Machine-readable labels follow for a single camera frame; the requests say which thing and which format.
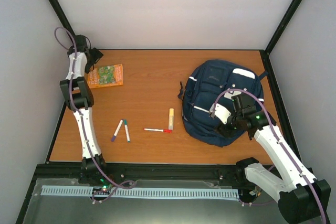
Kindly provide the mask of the red capped white marker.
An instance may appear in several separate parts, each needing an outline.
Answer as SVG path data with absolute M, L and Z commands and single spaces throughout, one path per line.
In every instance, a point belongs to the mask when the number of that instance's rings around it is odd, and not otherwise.
M 164 132 L 164 133 L 172 133 L 172 130 L 169 129 L 152 129 L 152 128 L 144 128 L 145 131 L 151 132 Z

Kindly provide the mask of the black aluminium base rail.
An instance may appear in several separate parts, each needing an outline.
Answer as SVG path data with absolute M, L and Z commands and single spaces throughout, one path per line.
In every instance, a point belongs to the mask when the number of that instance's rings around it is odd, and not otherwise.
M 129 180 L 189 180 L 218 182 L 221 186 L 252 187 L 235 165 L 173 165 L 109 163 L 105 173 L 117 184 Z M 107 181 L 99 171 L 86 172 L 80 163 L 50 162 L 36 166 L 33 178 L 75 178 L 82 184 Z

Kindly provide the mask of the navy blue student backpack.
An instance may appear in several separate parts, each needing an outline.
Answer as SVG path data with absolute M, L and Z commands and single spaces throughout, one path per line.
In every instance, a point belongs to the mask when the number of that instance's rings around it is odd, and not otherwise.
M 267 75 L 257 75 L 252 70 L 225 60 L 208 60 L 198 66 L 189 76 L 186 86 L 178 95 L 182 100 L 182 120 L 186 132 L 193 138 L 217 147 L 228 146 L 244 134 L 242 130 L 232 130 L 220 134 L 219 118 L 210 116 L 210 109 L 216 98 L 225 90 L 218 104 L 230 113 L 234 111 L 232 96 L 240 94 L 232 89 L 241 89 L 255 95 L 264 102 L 261 80 Z

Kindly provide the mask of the green capped white marker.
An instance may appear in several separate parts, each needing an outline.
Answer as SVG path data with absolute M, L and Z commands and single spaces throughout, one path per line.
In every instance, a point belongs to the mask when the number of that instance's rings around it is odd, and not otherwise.
M 123 120 L 123 124 L 124 124 L 124 129 L 125 129 L 125 135 L 126 135 L 127 142 L 130 143 L 131 139 L 130 139 L 129 128 L 128 128 L 128 123 L 127 123 L 126 119 Z

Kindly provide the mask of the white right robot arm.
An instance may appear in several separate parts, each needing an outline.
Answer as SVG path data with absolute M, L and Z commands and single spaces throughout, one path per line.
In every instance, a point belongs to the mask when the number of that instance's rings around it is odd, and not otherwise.
M 230 112 L 217 101 L 211 117 L 221 121 L 219 130 L 244 130 L 255 139 L 270 157 L 278 175 L 266 169 L 255 158 L 237 162 L 242 177 L 265 191 L 278 205 L 287 223 L 301 223 L 317 216 L 327 223 L 326 208 L 331 193 L 329 184 L 317 180 L 284 140 L 279 127 L 272 121 L 262 102 L 247 91 L 231 98 Z

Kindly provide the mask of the purple capped white marker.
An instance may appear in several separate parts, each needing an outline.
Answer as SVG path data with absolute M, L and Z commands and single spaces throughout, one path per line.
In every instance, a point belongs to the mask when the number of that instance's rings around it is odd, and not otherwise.
M 115 130 L 115 132 L 114 132 L 114 134 L 112 136 L 112 139 L 111 139 L 112 142 L 115 141 L 115 139 L 116 139 L 116 137 L 117 137 L 117 135 L 118 135 L 118 133 L 119 133 L 119 131 L 121 129 L 122 124 L 123 124 L 123 119 L 120 120 L 118 126 L 116 127 L 116 130 Z

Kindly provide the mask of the orange green picture book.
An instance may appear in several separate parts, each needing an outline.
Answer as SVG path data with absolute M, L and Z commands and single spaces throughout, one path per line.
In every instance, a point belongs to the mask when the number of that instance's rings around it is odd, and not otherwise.
M 89 72 L 87 83 L 91 89 L 122 86 L 124 84 L 123 65 L 97 67 Z

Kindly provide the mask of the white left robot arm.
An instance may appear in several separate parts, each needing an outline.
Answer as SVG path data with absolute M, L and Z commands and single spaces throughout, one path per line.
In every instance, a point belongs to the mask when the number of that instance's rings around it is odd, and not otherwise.
M 86 179 L 97 183 L 108 180 L 109 170 L 98 145 L 92 118 L 93 94 L 85 74 L 102 57 L 96 48 L 90 48 L 84 35 L 75 35 L 74 44 L 68 49 L 69 70 L 60 88 L 68 109 L 73 112 L 81 140 L 81 173 Z

